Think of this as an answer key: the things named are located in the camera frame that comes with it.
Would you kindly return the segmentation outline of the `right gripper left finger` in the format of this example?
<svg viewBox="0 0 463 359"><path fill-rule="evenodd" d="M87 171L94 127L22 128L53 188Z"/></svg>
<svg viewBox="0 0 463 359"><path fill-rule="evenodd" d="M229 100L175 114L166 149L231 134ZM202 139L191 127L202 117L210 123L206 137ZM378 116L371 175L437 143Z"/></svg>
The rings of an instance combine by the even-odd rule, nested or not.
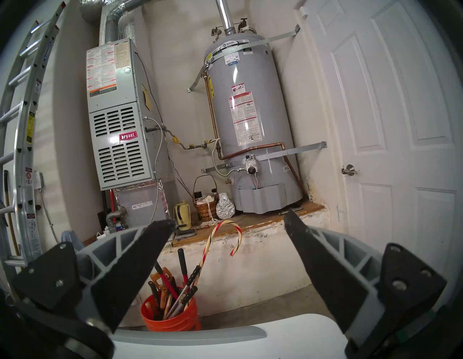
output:
<svg viewBox="0 0 463 359"><path fill-rule="evenodd" d="M173 219L115 232L76 251L56 244L12 280L21 299L59 317L96 319L113 333L176 230Z"/></svg>

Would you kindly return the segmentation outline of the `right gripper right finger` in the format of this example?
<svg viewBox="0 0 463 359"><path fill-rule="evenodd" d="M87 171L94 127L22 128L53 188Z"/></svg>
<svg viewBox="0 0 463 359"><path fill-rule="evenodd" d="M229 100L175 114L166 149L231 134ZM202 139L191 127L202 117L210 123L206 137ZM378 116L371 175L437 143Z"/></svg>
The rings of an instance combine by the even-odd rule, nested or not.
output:
<svg viewBox="0 0 463 359"><path fill-rule="evenodd" d="M295 211L284 227L304 268L348 339L345 349L392 349L398 333L429 312L447 281L404 246L381 254L356 238L306 225Z"/></svg>

